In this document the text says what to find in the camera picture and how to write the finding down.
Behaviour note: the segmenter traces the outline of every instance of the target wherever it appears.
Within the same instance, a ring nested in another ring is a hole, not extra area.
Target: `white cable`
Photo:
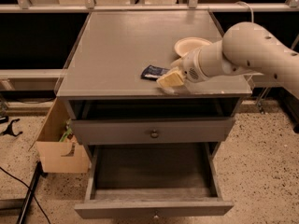
[[[245,2],[237,2],[239,5],[242,5],[242,6],[245,6],[245,7],[248,7],[250,12],[251,12],[251,22],[254,22],[254,14],[253,14],[253,9],[252,7],[248,4],[248,3],[245,3]]]

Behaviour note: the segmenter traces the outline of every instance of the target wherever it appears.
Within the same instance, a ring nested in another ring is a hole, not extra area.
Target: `cardboard box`
[[[89,158],[82,145],[58,142],[65,132],[69,116],[64,104],[55,100],[36,139],[45,173],[87,173]]]

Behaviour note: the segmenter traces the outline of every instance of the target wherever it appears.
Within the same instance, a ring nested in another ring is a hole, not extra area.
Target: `cabinet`
[[[218,216],[224,201],[213,157],[251,94],[217,77],[169,94],[140,75],[169,67],[177,40],[221,36],[205,11],[94,12],[57,96],[92,163],[83,218]]]

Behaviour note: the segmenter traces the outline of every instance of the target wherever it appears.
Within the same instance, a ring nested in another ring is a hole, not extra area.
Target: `gray tabletop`
[[[58,90],[59,97],[161,97],[171,95],[248,95],[242,76],[214,77],[208,82],[163,91],[140,78],[148,65],[170,68],[178,58],[174,45],[185,37],[211,42],[221,35],[208,12],[97,12],[90,17],[73,60]]]

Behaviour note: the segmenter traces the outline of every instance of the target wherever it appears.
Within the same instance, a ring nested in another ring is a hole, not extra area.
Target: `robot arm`
[[[299,98],[299,54],[285,47],[262,26],[241,22],[231,27],[222,41],[190,51],[175,61],[179,72],[170,72],[180,82],[172,85],[165,77],[162,87],[206,81],[216,76],[234,76],[255,71],[272,76]]]

